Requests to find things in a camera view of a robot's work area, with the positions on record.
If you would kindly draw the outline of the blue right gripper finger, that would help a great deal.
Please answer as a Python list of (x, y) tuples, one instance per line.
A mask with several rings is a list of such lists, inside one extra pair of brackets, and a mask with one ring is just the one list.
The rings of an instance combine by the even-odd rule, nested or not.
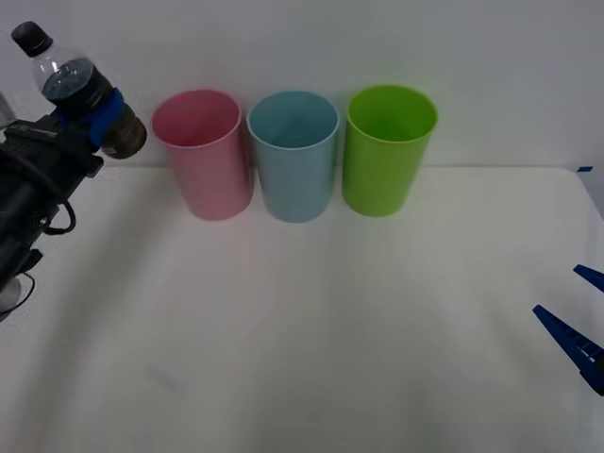
[(604, 292), (604, 274), (586, 267), (584, 265), (577, 265), (573, 271), (596, 287), (599, 291)]
[(603, 348), (591, 341), (550, 311), (537, 305), (533, 313), (579, 369), (579, 374), (599, 395), (603, 395)]

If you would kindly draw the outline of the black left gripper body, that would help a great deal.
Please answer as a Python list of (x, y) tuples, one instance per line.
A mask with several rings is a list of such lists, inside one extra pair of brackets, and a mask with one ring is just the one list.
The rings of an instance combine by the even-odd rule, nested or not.
[(66, 201), (103, 165), (88, 131), (58, 122), (18, 124), (18, 199)]

